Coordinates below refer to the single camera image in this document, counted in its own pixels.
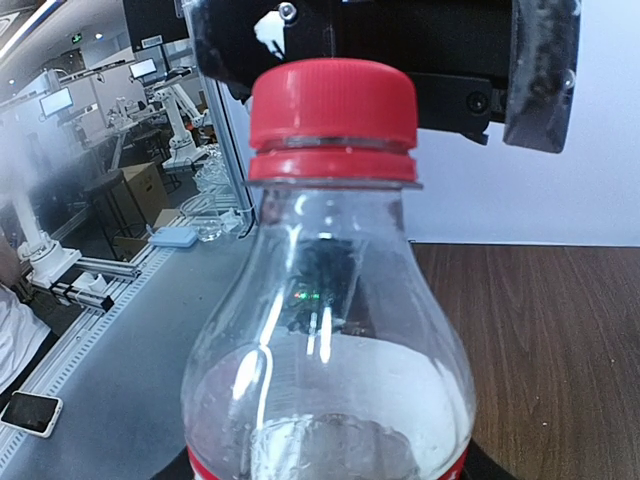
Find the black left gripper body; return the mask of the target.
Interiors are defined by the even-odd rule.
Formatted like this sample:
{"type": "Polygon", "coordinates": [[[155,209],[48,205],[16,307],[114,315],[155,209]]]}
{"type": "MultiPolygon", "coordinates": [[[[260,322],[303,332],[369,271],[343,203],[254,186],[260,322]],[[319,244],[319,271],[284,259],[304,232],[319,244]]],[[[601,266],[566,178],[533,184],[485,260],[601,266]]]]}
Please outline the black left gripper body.
{"type": "Polygon", "coordinates": [[[200,71],[246,102],[288,62],[350,58],[410,77],[422,129],[486,141],[506,118],[509,1],[186,1],[200,71]]]}

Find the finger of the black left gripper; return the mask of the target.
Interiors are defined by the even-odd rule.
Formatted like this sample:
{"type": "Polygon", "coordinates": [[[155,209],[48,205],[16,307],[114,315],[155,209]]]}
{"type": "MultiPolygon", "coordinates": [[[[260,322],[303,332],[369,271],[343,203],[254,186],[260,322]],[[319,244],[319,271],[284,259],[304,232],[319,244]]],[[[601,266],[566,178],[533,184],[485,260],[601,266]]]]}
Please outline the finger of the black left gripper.
{"type": "Polygon", "coordinates": [[[581,13],[580,0],[512,3],[505,144],[546,153],[564,150],[581,13]]]}

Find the red bottle cap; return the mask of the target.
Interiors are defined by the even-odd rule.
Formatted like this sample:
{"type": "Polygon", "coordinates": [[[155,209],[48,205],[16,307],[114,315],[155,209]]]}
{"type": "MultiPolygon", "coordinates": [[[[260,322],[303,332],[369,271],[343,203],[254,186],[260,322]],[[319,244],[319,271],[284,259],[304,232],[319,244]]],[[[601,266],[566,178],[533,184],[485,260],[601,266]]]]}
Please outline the red bottle cap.
{"type": "Polygon", "coordinates": [[[404,73],[367,60],[304,60],[261,75],[252,96],[250,181],[416,182],[417,94],[404,73]]]}

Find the clear bottle red label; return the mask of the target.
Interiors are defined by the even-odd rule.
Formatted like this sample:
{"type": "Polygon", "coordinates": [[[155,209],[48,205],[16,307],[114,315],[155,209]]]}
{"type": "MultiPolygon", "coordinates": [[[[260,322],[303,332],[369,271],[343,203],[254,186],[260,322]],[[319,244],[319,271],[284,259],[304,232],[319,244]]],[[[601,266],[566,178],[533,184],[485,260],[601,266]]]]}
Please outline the clear bottle red label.
{"type": "Polygon", "coordinates": [[[462,343],[397,181],[268,182],[246,263],[181,388],[198,479],[457,479],[476,415],[462,343]]]}

